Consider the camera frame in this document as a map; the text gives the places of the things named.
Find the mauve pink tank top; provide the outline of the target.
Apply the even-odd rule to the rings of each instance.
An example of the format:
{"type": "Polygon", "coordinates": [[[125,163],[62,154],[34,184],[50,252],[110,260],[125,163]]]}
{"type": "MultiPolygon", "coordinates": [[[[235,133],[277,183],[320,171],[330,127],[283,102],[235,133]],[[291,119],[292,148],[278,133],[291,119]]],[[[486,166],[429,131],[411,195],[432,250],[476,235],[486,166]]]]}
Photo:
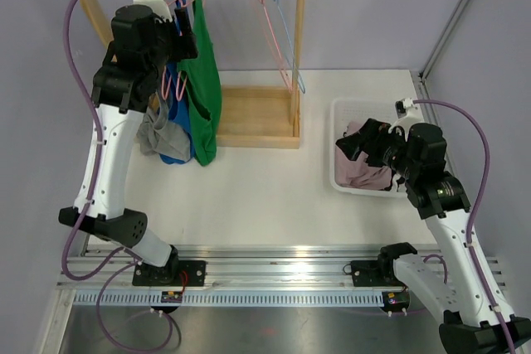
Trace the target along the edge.
{"type": "Polygon", "coordinates": [[[334,180],[339,186],[371,191],[392,189],[392,171],[388,167],[370,167],[365,163],[366,153],[350,161],[337,145],[334,151],[334,180]]]}

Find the black white striped tank top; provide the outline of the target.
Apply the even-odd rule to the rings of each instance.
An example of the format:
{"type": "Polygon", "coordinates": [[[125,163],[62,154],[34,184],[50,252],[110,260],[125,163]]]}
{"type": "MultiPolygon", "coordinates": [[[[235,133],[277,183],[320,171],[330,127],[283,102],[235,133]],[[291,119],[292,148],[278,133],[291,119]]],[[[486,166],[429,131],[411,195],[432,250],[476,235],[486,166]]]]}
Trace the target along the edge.
{"type": "Polygon", "coordinates": [[[392,172],[392,178],[390,181],[390,185],[384,188],[384,191],[393,192],[393,193],[405,192],[406,191],[405,178],[400,176],[396,172],[392,172]]]}

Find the green tank top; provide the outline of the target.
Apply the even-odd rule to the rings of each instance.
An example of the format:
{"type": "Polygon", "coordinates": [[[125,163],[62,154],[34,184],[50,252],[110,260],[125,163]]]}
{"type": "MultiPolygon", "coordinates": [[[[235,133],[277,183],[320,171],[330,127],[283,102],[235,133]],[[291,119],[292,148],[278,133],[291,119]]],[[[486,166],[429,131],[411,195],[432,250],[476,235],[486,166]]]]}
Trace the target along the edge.
{"type": "Polygon", "coordinates": [[[192,12],[198,56],[181,61],[178,69],[187,79],[188,114],[195,158],[205,167],[217,155],[222,87],[202,0],[193,0],[192,12]]]}

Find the light blue wire hanger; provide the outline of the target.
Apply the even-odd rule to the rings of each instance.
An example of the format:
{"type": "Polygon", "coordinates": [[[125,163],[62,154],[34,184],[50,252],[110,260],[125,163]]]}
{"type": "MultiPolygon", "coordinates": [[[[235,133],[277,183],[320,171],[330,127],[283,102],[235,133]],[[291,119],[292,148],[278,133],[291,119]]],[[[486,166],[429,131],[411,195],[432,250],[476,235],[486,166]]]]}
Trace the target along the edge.
{"type": "Polygon", "coordinates": [[[287,64],[287,71],[289,74],[289,77],[291,78],[291,83],[293,85],[293,90],[291,94],[293,93],[302,93],[303,95],[306,93],[306,88],[304,84],[304,79],[302,78],[300,71],[299,71],[299,63],[295,59],[295,49],[293,46],[293,41],[291,39],[290,31],[288,28],[288,24],[286,23],[284,13],[282,12],[281,6],[280,6],[280,0],[265,0],[267,8],[271,5],[275,5],[278,15],[280,16],[280,20],[282,21],[283,28],[285,31],[285,41],[280,39],[280,36],[276,34],[276,37],[278,39],[278,42],[281,46],[281,50],[283,52],[285,62],[287,64]]]}

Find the blue tank top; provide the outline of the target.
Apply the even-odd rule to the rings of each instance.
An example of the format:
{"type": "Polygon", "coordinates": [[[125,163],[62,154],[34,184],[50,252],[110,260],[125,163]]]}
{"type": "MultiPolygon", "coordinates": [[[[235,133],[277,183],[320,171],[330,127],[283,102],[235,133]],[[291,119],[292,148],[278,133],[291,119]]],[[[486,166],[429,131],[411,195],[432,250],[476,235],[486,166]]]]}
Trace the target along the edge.
{"type": "Polygon", "coordinates": [[[159,156],[169,165],[185,164],[195,156],[195,147],[192,142],[188,101],[184,96],[184,78],[178,74],[176,62],[166,66],[161,95],[163,104],[168,108],[168,122],[165,125],[168,137],[165,143],[169,149],[164,149],[159,156]]]}

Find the pink wire hanger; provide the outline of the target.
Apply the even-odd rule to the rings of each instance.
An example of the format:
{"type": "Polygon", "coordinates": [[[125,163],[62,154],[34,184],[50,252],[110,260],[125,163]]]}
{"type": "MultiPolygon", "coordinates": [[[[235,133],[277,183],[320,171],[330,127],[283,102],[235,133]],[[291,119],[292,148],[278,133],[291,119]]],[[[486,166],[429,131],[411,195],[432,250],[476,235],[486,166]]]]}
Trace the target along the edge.
{"type": "Polygon", "coordinates": [[[270,14],[266,6],[266,0],[253,0],[253,2],[258,16],[258,21],[265,37],[265,41],[270,49],[273,60],[275,61],[280,78],[282,79],[285,88],[291,93],[293,90],[293,85],[287,71],[287,64],[285,62],[281,46],[275,34],[273,23],[270,19],[270,14]]]}

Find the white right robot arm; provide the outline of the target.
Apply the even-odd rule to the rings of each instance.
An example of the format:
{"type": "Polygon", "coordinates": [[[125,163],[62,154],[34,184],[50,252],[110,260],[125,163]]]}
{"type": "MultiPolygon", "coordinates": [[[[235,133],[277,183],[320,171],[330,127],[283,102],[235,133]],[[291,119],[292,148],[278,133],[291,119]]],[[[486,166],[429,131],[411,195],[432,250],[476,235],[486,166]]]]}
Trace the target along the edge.
{"type": "Polygon", "coordinates": [[[389,167],[405,180],[407,199],[436,239],[451,282],[445,284],[403,242],[380,249],[375,273],[400,283],[439,323],[448,353],[514,353],[530,339],[530,321],[518,317],[499,290],[470,226],[470,202],[460,181],[446,170],[446,141],[433,124],[408,130],[368,119],[336,142],[348,160],[361,154],[371,167],[389,167]]]}

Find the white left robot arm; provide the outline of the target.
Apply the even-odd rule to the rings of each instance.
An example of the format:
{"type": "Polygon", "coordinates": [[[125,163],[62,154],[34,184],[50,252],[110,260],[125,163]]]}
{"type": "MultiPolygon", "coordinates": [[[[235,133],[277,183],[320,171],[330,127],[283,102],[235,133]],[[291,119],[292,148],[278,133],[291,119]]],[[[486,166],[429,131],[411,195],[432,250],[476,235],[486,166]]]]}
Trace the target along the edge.
{"type": "Polygon", "coordinates": [[[95,114],[82,186],[73,206],[58,220],[74,230],[123,246],[150,268],[162,286],[179,276],[178,252],[148,228],[148,218],[126,208],[124,189],[134,138],[163,82],[170,62],[197,56],[188,23],[178,32],[167,3],[140,0],[118,9],[114,35],[93,78],[90,105],[95,114]]]}

